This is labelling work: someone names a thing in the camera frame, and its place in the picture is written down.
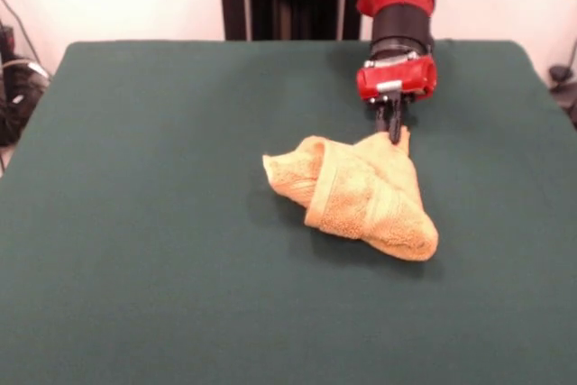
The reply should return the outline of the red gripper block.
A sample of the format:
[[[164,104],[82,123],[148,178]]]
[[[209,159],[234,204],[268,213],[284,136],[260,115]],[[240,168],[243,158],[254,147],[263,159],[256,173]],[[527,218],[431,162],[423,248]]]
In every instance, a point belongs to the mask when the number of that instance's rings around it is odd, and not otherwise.
[[[402,95],[414,95],[416,99],[430,96],[437,86],[437,67],[432,56],[367,60],[357,72],[356,83],[361,99],[375,102],[375,131],[389,131],[391,143],[398,144],[403,124]],[[388,99],[385,95],[391,92]]]

